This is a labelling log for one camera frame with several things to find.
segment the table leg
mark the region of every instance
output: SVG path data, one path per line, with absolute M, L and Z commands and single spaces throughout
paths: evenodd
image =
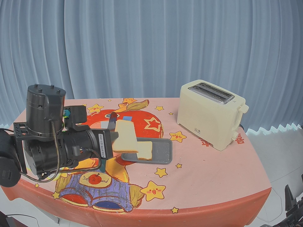
M 59 220 L 60 219 L 58 217 L 56 217 L 55 215 L 52 215 L 52 214 L 50 214 L 50 213 L 48 213 L 48 212 L 46 212 L 46 211 L 38 208 L 37 206 L 35 206 L 35 207 L 37 209 L 39 209 L 42 213 L 44 213 L 47 217 L 49 217 L 51 220 L 53 220 L 55 223 L 59 224 Z

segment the table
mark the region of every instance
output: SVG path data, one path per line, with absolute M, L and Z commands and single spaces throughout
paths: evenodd
M 218 151 L 177 125 L 178 104 L 178 98 L 66 100 L 66 106 L 87 107 L 86 124 L 91 128 L 106 125 L 116 111 L 118 119 L 134 122 L 137 137 L 171 139 L 172 162 L 132 163 L 114 154 L 106 162 L 105 173 L 63 173 L 40 184 L 22 176 L 16 186 L 2 189 L 10 200 L 22 198 L 55 216 L 91 227 L 250 224 L 269 196 L 271 184 L 244 130 L 239 127 L 237 140 Z M 25 112 L 17 121 L 25 121 Z M 97 159 L 87 159 L 79 167 L 97 164 Z

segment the cable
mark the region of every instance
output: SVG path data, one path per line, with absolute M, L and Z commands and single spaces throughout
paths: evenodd
M 39 223 L 38 223 L 38 220 L 37 220 L 35 217 L 33 217 L 33 216 L 29 216 L 29 215 L 25 215 L 25 214 L 8 214 L 8 215 L 6 215 L 6 216 L 14 216 L 14 215 L 20 215 L 20 216 L 26 216 L 26 217 L 34 218 L 34 219 L 37 221 L 38 227 L 40 227 L 40 226 L 39 226 Z
M 51 122 L 51 126 L 52 126 L 52 129 L 53 129 L 53 136 L 54 136 L 54 140 L 55 140 L 55 145 L 56 145 L 56 150 L 57 150 L 57 169 L 56 169 L 56 172 L 55 172 L 55 175 L 48 179 L 48 180 L 38 180 L 38 179 L 35 179 L 35 178 L 32 178 L 31 176 L 27 175 L 27 174 L 24 174 L 23 172 L 20 172 L 20 174 L 22 176 L 25 176 L 27 177 L 28 179 L 32 180 L 32 181 L 35 181 L 37 183 L 49 183 L 50 181 L 54 180 L 56 178 L 56 176 L 58 175 L 58 172 L 59 172 L 59 169 L 60 169 L 60 163 L 59 163 L 59 146 L 58 146 L 58 141 L 57 141 L 57 137 L 56 137 L 56 131 L 55 131 L 55 124 L 54 122 L 52 121 Z
M 101 161 L 101 157 L 98 155 L 98 153 L 96 151 L 94 151 L 93 149 L 84 149 L 83 151 L 91 151 L 93 152 L 99 159 L 99 164 L 95 167 L 89 167 L 89 168 L 78 168 L 78 169 L 70 169 L 70 170 L 60 170 L 59 173 L 71 173 L 71 172 L 83 172 L 83 171 L 93 171 L 93 170 L 98 170 L 101 165 L 102 165 L 102 161 Z
M 10 132 L 14 132 L 13 130 L 6 129 L 6 128 L 0 128 L 0 131 L 10 131 Z
M 54 174 L 54 176 L 48 180 L 38 180 L 38 179 L 35 179 L 35 178 L 32 178 L 31 176 L 27 175 L 27 174 L 24 174 L 23 172 L 20 172 L 20 174 L 22 176 L 25 176 L 27 177 L 28 179 L 34 181 L 34 182 L 37 182 L 37 183 L 48 183 L 52 180 L 54 180 L 56 178 L 56 176 L 60 173 L 71 173 L 71 172 L 82 172 L 82 171 L 93 171 L 93 170 L 98 170 L 101 165 L 102 165 L 102 161 L 101 161 L 101 157 L 98 155 L 98 153 L 93 150 L 93 149 L 84 149 L 83 151 L 91 151 L 93 152 L 97 158 L 99 159 L 99 164 L 95 167 L 89 167 L 89 168 L 78 168 L 78 169 L 67 169 L 67 170 L 60 170 L 60 164 L 59 164 L 59 146 L 58 146 L 58 140 L 57 140 L 57 137 L 56 137 L 56 131 L 55 131 L 55 124 L 54 122 L 51 122 L 51 126 L 52 126 L 52 130 L 53 130 L 53 136 L 54 136 L 54 140 L 55 140 L 55 145 L 56 145 L 56 150 L 57 150 L 57 169 L 56 169 L 56 172 Z

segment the toaster slot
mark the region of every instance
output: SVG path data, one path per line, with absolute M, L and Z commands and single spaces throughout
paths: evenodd
M 227 104 L 235 97 L 231 93 L 225 92 L 204 82 L 194 85 L 188 89 L 220 104 Z

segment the cream toaster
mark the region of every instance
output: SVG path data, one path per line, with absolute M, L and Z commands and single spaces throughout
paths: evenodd
M 224 150 L 237 138 L 245 99 L 203 80 L 181 87 L 177 124 Z

